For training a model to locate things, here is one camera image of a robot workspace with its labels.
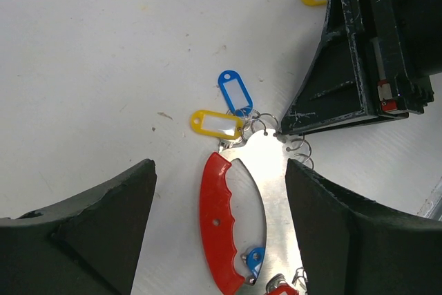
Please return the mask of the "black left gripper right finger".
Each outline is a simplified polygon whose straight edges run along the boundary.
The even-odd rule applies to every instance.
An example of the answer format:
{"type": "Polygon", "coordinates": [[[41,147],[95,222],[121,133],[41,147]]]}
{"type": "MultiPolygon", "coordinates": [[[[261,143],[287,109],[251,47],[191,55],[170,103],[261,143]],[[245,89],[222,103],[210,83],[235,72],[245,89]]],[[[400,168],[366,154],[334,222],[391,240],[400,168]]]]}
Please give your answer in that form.
{"type": "Polygon", "coordinates": [[[441,293],[441,222],[386,207],[296,160],[285,182],[308,294],[441,293]]]}

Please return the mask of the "yellow key tag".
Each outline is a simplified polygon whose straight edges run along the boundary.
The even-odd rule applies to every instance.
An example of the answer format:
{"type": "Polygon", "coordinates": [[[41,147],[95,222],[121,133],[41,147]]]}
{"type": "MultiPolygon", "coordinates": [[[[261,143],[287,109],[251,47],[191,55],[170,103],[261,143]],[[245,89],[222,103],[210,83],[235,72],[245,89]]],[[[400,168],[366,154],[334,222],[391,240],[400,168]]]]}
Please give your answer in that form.
{"type": "Polygon", "coordinates": [[[200,135],[235,140],[241,136],[244,121],[235,115],[198,110],[192,114],[190,125],[200,135]]]}

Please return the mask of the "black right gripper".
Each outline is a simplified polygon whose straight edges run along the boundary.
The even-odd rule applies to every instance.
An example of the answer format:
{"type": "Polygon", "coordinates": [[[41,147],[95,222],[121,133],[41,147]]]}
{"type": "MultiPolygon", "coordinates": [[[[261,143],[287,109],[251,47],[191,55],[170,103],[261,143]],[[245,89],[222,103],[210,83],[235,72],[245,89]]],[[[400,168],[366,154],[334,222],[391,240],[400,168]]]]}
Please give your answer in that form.
{"type": "MultiPolygon", "coordinates": [[[[441,73],[441,0],[369,0],[376,34],[376,92],[383,114],[423,113],[434,100],[430,76],[441,73]]],[[[327,0],[314,59],[280,122],[284,134],[376,123],[359,0],[327,0]]]]}

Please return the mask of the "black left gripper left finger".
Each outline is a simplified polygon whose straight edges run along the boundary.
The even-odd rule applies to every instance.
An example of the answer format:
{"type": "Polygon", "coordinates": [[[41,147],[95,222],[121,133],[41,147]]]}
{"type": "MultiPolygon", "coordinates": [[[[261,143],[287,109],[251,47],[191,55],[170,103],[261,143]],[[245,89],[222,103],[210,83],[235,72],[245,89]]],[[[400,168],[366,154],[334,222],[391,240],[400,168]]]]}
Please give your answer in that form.
{"type": "Polygon", "coordinates": [[[1,219],[2,294],[130,294],[155,193],[145,159],[61,202],[1,219]]]}

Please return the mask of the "red key tag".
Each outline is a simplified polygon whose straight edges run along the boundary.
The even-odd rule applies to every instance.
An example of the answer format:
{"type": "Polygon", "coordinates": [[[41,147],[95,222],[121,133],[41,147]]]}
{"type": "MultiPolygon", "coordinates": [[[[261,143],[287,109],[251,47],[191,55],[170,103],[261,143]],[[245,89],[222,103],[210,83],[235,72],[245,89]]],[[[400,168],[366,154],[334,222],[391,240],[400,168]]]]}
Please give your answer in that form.
{"type": "Polygon", "coordinates": [[[299,295],[297,289],[290,285],[282,274],[276,274],[267,284],[265,295],[299,295]]]}

